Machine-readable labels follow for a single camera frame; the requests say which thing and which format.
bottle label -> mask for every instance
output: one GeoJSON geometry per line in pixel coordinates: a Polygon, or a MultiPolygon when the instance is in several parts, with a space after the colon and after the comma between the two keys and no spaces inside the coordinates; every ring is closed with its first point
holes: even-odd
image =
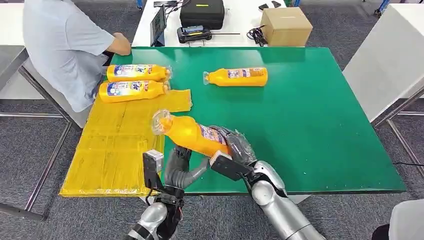
{"type": "Polygon", "coordinates": [[[203,126],[201,124],[199,124],[200,126],[200,130],[201,130],[201,135],[205,138],[205,139],[209,139],[215,142],[218,142],[220,144],[223,145],[227,145],[224,137],[215,129],[212,129],[210,127],[207,126],[203,126]]]}
{"type": "Polygon", "coordinates": [[[149,89],[149,81],[118,81],[107,84],[107,95],[109,96],[129,96],[133,93],[149,89]]]}
{"type": "Polygon", "coordinates": [[[134,78],[146,73],[152,72],[153,65],[146,64],[129,64],[129,65],[116,65],[113,71],[116,77],[134,78]]]}
{"type": "Polygon", "coordinates": [[[228,78],[230,79],[260,77],[260,76],[263,76],[264,74],[265,73],[264,73],[263,67],[239,68],[239,69],[228,70],[228,78]]]}

yellow mat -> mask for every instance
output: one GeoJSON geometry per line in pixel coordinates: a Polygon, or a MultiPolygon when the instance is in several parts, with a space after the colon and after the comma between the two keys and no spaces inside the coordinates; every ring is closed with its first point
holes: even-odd
{"type": "Polygon", "coordinates": [[[142,153],[164,151],[165,138],[151,130],[159,109],[189,111],[190,90],[171,90],[155,99],[104,103],[97,98],[82,131],[59,195],[63,197],[139,197],[144,185],[142,153]]]}

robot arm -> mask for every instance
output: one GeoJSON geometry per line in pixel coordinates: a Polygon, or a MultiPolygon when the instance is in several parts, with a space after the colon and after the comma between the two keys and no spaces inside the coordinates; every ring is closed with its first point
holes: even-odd
{"type": "Polygon", "coordinates": [[[176,146],[170,153],[166,165],[162,185],[158,172],[162,170],[164,155],[150,150],[143,153],[144,182],[146,187],[158,191],[154,203],[141,215],[140,220],[126,236],[126,240],[168,240],[173,239],[177,225],[182,218],[184,206],[184,189],[197,180],[207,169],[208,159],[199,167],[189,171],[189,161],[192,151],[176,146]]]}
{"type": "Polygon", "coordinates": [[[230,155],[217,151],[210,168],[237,181],[243,179],[253,200],[260,206],[283,240],[325,240],[294,202],[274,168],[256,159],[246,138],[239,132],[213,127],[224,136],[230,155]]]}

detergent bottle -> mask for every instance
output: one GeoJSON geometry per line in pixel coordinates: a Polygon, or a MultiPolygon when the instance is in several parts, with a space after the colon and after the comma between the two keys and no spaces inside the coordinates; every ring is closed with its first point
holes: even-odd
{"type": "Polygon", "coordinates": [[[267,84],[268,71],[265,67],[252,68],[220,68],[214,72],[204,72],[204,84],[215,84],[221,87],[262,87],[267,84]]]}
{"type": "Polygon", "coordinates": [[[110,65],[107,67],[109,82],[148,80],[164,82],[172,77],[171,67],[155,64],[110,65]]]}
{"type": "Polygon", "coordinates": [[[104,82],[98,89],[100,99],[105,103],[117,103],[137,99],[154,99],[166,94],[170,84],[156,81],[104,82]]]}
{"type": "Polygon", "coordinates": [[[213,157],[218,150],[229,153],[218,131],[196,123],[189,116],[173,116],[167,110],[159,110],[153,116],[151,128],[154,134],[165,134],[175,144],[208,157],[213,157]]]}

green tabletop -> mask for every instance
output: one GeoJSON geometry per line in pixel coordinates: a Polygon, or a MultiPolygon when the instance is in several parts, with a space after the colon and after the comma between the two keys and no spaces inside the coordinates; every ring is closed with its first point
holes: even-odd
{"type": "MultiPolygon", "coordinates": [[[[191,89],[189,115],[244,133],[289,194],[405,191],[405,186],[328,48],[138,47],[112,64],[171,65],[171,87],[191,89]],[[266,67],[265,87],[203,84],[203,72],[266,67]]],[[[165,140],[165,161],[174,143],[165,140]]],[[[190,167],[202,156],[194,153],[190,167]]],[[[186,193],[246,193],[213,170],[186,193]]]]}

